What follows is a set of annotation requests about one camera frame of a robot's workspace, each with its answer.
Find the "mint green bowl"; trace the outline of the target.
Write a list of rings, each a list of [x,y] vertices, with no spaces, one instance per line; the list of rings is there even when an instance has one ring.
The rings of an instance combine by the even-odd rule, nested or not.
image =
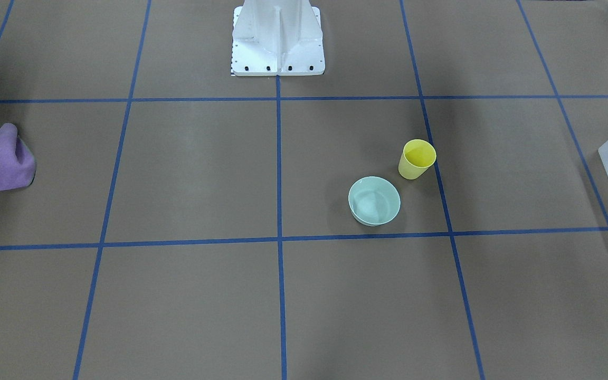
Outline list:
[[[365,176],[348,190],[348,207],[357,222],[364,226],[381,226],[393,221],[401,209],[396,187],[379,176]]]

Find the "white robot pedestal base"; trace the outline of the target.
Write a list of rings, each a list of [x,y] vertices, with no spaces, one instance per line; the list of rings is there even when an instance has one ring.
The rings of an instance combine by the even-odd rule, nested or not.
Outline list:
[[[233,10],[230,73],[237,77],[322,75],[321,12],[309,1],[245,1]]]

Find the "yellow plastic cup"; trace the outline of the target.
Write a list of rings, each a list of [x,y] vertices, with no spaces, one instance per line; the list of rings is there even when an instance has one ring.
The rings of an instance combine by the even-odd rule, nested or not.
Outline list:
[[[415,180],[434,165],[436,158],[436,149],[427,140],[409,140],[403,147],[398,173],[405,179]]]

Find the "purple cloth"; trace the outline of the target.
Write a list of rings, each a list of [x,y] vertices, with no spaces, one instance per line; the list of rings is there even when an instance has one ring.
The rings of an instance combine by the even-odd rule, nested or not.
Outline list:
[[[0,192],[28,187],[34,181],[36,159],[13,123],[0,127]]]

